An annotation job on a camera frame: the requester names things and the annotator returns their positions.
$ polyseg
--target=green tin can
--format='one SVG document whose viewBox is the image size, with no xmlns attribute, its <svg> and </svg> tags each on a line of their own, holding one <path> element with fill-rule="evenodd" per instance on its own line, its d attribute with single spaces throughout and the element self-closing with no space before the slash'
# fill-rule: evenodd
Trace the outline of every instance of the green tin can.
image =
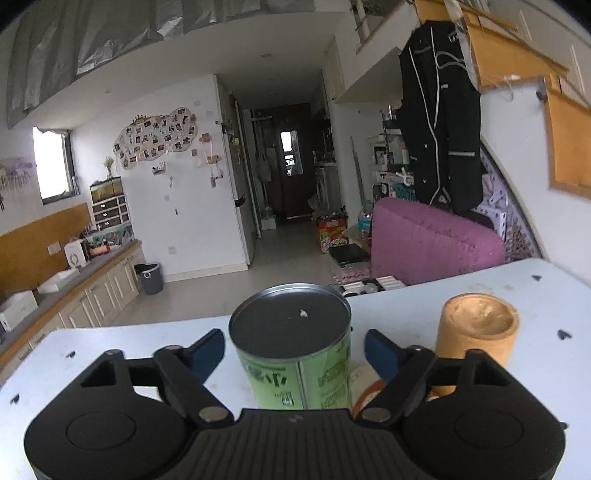
<svg viewBox="0 0 591 480">
<path fill-rule="evenodd" d="M 230 338 L 261 408 L 349 408 L 349 304 L 336 291 L 295 283 L 243 302 Z"/>
</svg>

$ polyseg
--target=plastic container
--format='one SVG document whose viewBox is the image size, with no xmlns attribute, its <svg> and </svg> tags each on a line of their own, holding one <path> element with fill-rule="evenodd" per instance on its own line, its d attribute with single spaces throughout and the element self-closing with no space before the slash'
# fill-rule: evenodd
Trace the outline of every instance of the plastic container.
<svg viewBox="0 0 591 480">
<path fill-rule="evenodd" d="M 148 265 L 140 263 L 135 265 L 134 269 L 142 282 L 146 295 L 156 295 L 159 291 L 162 291 L 164 282 L 159 263 L 150 263 Z"/>
<path fill-rule="evenodd" d="M 357 219 L 357 226 L 359 227 L 359 231 L 363 236 L 369 236 L 369 231 L 371 230 L 371 219 L 374 215 L 374 204 L 367 200 L 361 210 L 359 211 L 359 217 Z"/>
</svg>

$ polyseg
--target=floor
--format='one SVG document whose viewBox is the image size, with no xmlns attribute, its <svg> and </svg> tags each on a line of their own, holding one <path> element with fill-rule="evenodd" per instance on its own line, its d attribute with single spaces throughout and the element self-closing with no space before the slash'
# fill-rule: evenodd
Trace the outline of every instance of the floor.
<svg viewBox="0 0 591 480">
<path fill-rule="evenodd" d="M 321 254 L 309 220 L 263 232 L 247 271 L 164 284 L 154 296 L 140 293 L 114 325 L 174 322 L 230 315 L 249 296 L 275 285 L 333 283 L 328 254 Z"/>
</svg>

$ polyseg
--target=small appliance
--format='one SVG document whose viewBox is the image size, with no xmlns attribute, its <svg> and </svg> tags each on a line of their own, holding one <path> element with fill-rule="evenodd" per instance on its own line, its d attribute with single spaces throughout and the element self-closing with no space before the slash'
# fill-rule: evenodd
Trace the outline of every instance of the small appliance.
<svg viewBox="0 0 591 480">
<path fill-rule="evenodd" d="M 66 254 L 68 264 L 72 268 L 84 267 L 90 260 L 85 241 L 81 239 L 72 240 L 65 244 L 64 253 Z"/>
</svg>

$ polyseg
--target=wall poster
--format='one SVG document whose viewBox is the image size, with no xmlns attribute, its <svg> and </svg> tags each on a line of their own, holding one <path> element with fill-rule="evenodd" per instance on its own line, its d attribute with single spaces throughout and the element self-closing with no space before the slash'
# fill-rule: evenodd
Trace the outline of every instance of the wall poster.
<svg viewBox="0 0 591 480">
<path fill-rule="evenodd" d="M 169 115 L 138 116 L 113 145 L 115 158 L 129 170 L 140 161 L 155 160 L 165 152 L 182 152 L 197 136 L 195 116 L 179 107 Z"/>
</svg>

